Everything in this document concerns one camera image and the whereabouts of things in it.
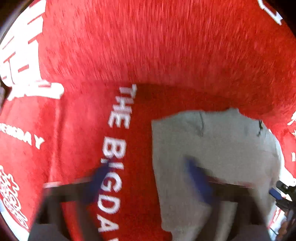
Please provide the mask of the grey knit sweater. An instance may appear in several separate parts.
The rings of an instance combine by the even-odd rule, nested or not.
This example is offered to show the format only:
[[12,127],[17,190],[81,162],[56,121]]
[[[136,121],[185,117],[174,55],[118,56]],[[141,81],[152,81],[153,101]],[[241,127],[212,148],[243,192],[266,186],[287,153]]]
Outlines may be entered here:
[[223,182],[251,186],[264,221],[269,221],[274,210],[269,189],[279,179],[282,161],[277,138],[237,109],[186,111],[152,121],[152,164],[162,229],[173,240],[193,240],[211,210],[194,190],[185,156]]

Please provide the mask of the red printed bed blanket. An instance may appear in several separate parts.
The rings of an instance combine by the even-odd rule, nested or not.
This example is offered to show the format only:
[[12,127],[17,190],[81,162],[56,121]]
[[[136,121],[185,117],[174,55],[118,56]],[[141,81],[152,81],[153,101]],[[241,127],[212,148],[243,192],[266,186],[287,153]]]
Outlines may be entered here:
[[28,240],[47,187],[110,171],[87,213],[103,240],[162,229],[152,121],[237,109],[295,180],[295,35],[267,1],[33,1],[1,42],[1,216]]

